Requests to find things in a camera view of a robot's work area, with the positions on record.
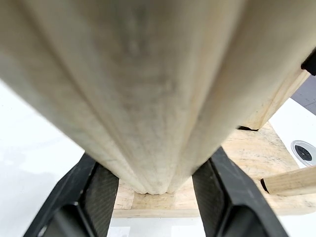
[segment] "round grate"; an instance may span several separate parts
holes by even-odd
[[[295,150],[303,160],[311,161],[313,159],[311,153],[309,153],[309,151],[307,151],[304,147],[295,145]]]
[[[305,141],[296,140],[291,143],[296,158],[306,166],[316,165],[316,148]]]

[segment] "wooden board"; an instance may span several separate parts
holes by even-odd
[[[315,0],[0,0],[0,77],[137,192],[173,192],[300,68],[315,12]]]
[[[276,87],[275,91],[265,98],[261,105],[240,125],[252,130],[260,129],[310,75],[309,72],[301,69],[288,75],[281,85]]]
[[[231,158],[257,184],[278,215],[307,214],[316,210],[316,194],[281,197],[265,192],[260,179],[298,169],[298,165],[269,123],[258,132],[235,130],[222,144]],[[192,179],[173,194],[140,195],[120,182],[113,217],[196,217],[198,204]]]

